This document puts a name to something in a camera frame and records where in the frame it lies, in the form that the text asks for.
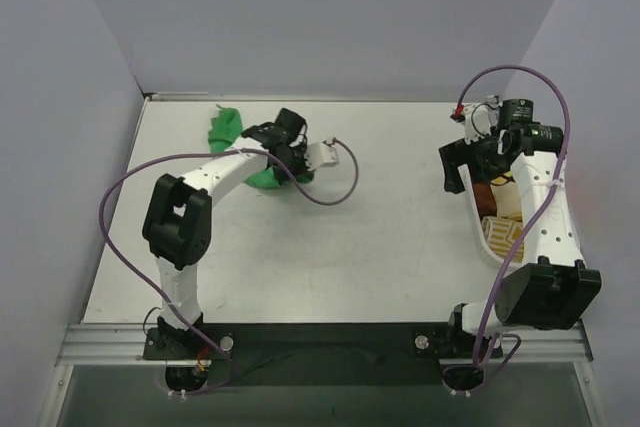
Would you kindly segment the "yellow cream towel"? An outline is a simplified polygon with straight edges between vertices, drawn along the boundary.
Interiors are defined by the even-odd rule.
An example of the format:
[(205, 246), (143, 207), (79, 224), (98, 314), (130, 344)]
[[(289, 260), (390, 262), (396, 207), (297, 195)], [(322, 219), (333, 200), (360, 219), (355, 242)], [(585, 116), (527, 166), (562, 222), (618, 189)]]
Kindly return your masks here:
[(489, 186), (496, 203), (499, 218), (522, 220), (521, 202), (517, 184), (510, 173), (490, 181)]

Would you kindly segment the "green cloth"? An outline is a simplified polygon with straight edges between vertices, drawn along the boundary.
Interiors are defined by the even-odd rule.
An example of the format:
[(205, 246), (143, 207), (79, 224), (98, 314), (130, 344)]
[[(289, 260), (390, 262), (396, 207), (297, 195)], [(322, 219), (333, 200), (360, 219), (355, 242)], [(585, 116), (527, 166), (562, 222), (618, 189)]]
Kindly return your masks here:
[(305, 144), (307, 148), (306, 131), (306, 120), (286, 108), (280, 109), (276, 119), (271, 122), (244, 127), (237, 109), (221, 107), (218, 115), (211, 120), (208, 143), (216, 168), (242, 163), (255, 156), (257, 160), (253, 162), (253, 168), (244, 183), (270, 190), (283, 186), (276, 183), (270, 161), (279, 164), (290, 180), (298, 182), (295, 175), (270, 150), (280, 144)]

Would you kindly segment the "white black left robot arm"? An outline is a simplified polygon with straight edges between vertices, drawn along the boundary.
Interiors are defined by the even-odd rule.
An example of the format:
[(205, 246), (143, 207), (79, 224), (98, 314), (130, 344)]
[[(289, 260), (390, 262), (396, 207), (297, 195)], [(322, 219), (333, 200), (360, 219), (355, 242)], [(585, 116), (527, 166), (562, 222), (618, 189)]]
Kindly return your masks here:
[(232, 127), (240, 124), (236, 110), (220, 111), (210, 130), (216, 144), (212, 152), (217, 156), (181, 176), (161, 176), (143, 223), (142, 236), (156, 257), (166, 294), (158, 318), (159, 333), (181, 359), (195, 356), (202, 346), (197, 329), (203, 323), (197, 264), (211, 244), (213, 207), (254, 174), (269, 173), (277, 181), (287, 178), (284, 169), (262, 152), (281, 160), (297, 176), (307, 172), (307, 123), (299, 114), (282, 108), (273, 122), (242, 127), (234, 133)]

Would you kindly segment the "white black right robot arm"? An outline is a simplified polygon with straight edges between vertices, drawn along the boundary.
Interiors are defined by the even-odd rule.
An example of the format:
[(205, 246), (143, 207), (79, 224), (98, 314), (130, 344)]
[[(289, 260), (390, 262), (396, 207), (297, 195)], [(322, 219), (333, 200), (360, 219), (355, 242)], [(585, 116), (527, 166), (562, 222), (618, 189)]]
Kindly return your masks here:
[(520, 267), (511, 269), (515, 254), (509, 252), (488, 298), (462, 305), (460, 322), (443, 332), (447, 351), (466, 356), (480, 338), (513, 328), (571, 329), (600, 292), (602, 278), (587, 267), (569, 212), (562, 129), (537, 122), (502, 125), (474, 142), (445, 145), (439, 154), (444, 188), (453, 194), (474, 181), (511, 174), (523, 221), (514, 243), (524, 250)]

